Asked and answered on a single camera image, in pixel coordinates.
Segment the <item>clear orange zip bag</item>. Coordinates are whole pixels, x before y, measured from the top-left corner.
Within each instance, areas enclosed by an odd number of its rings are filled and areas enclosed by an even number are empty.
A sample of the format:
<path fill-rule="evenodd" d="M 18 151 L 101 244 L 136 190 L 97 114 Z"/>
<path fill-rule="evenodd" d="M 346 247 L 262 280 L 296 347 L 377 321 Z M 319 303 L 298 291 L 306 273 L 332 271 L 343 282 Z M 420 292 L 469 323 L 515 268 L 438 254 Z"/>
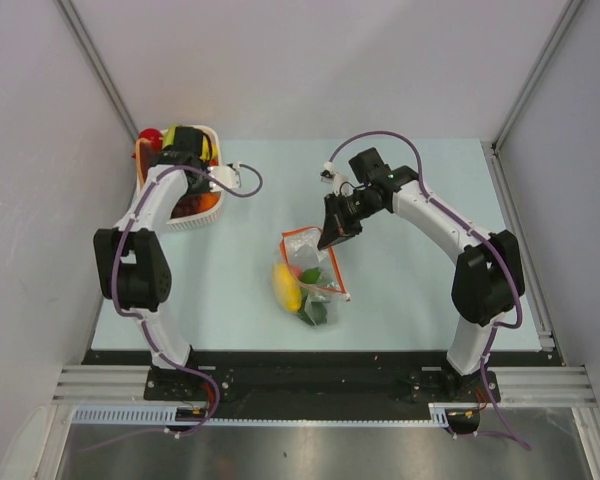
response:
<path fill-rule="evenodd" d="M 271 268 L 278 305 L 311 328 L 336 323 L 338 305 L 350 300 L 333 249 L 318 249 L 321 234 L 316 226 L 283 232 Z"/>

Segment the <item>green bell pepper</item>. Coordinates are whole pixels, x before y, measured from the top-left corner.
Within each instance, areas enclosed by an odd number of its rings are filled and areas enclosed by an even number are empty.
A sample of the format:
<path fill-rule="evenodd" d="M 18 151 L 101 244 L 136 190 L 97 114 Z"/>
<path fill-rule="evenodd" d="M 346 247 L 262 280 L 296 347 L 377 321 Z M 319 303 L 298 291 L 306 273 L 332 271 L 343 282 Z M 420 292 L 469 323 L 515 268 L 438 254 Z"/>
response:
<path fill-rule="evenodd" d="M 297 312 L 300 320 L 309 326 L 317 327 L 328 323 L 328 309 L 326 303 L 309 302 L 301 306 Z"/>

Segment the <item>pink peach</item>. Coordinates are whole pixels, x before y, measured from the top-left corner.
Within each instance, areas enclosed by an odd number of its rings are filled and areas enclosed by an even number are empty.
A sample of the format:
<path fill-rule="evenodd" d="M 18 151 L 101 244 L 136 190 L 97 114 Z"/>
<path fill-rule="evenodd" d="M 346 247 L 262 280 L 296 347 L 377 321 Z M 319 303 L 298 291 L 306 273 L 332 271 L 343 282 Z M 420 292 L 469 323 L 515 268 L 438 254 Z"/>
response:
<path fill-rule="evenodd" d="M 302 276 L 302 270 L 299 268 L 296 268 L 294 266 L 291 267 L 291 272 L 294 274 L 294 276 L 300 280 L 301 276 Z"/>

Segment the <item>yellow bell pepper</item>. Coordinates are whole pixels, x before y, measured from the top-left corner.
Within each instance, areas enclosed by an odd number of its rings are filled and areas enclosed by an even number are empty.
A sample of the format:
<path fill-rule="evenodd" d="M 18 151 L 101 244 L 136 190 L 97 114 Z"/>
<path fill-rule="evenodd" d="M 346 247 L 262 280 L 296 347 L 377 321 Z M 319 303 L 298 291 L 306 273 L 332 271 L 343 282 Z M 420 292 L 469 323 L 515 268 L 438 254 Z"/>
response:
<path fill-rule="evenodd" d="M 272 268 L 272 286 L 279 305 L 296 313 L 302 305 L 301 287 L 292 271 L 285 263 L 277 263 Z"/>

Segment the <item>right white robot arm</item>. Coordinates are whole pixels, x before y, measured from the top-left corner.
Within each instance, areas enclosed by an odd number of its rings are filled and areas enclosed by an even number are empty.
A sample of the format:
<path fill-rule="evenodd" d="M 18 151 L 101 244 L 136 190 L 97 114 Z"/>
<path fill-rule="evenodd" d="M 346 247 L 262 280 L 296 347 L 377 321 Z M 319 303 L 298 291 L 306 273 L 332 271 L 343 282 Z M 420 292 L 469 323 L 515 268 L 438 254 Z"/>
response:
<path fill-rule="evenodd" d="M 439 384 L 453 401 L 473 394 L 489 360 L 504 316 L 521 310 L 524 276 L 517 238 L 508 230 L 479 228 L 428 191 L 416 170 L 386 164 L 370 148 L 349 162 L 358 182 L 343 192 L 347 180 L 332 162 L 321 177 L 333 186 L 324 198 L 325 219 L 318 247 L 328 249 L 359 235 L 364 219 L 385 210 L 414 225 L 452 261 L 451 298 L 459 314 L 453 341 L 441 368 Z"/>

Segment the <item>dark grape bunch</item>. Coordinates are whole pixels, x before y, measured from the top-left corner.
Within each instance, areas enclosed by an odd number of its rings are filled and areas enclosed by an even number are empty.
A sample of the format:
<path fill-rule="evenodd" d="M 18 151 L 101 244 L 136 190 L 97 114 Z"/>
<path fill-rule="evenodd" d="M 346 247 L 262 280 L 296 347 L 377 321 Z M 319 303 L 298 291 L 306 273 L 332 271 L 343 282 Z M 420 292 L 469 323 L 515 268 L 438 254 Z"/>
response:
<path fill-rule="evenodd" d="M 197 215 L 201 210 L 201 199 L 201 195 L 187 196 L 180 199 L 172 210 L 171 218 L 177 219 Z"/>

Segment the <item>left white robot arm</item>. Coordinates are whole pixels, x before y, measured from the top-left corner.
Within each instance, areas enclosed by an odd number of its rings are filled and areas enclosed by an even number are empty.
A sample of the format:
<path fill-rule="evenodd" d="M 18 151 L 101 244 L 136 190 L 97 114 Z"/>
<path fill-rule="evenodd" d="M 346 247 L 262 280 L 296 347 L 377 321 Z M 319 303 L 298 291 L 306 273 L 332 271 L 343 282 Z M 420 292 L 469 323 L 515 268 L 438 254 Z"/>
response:
<path fill-rule="evenodd" d="M 199 392 L 201 376 L 188 365 L 192 347 L 169 311 L 172 272 L 161 236 L 182 200 L 220 196 L 210 181 L 221 163 L 218 137 L 201 125 L 150 128 L 138 136 L 132 158 L 136 197 L 114 226 L 93 237 L 99 284 L 118 316 L 137 326 L 152 364 L 170 370 L 167 389 L 187 400 Z"/>

